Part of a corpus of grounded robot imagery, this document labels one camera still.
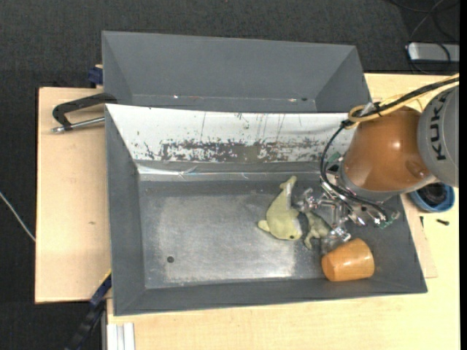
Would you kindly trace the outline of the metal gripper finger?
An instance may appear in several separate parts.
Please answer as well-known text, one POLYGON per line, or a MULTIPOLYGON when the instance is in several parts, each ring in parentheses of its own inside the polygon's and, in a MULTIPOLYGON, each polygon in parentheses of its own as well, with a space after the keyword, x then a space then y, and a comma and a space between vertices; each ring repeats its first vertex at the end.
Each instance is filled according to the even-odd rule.
POLYGON ((315 192, 307 189, 296 198, 296 209, 300 212, 310 212, 322 206, 325 195, 322 192, 315 192))
POLYGON ((330 228, 321 237, 322 249, 336 249, 351 239, 351 235, 345 227, 330 228))

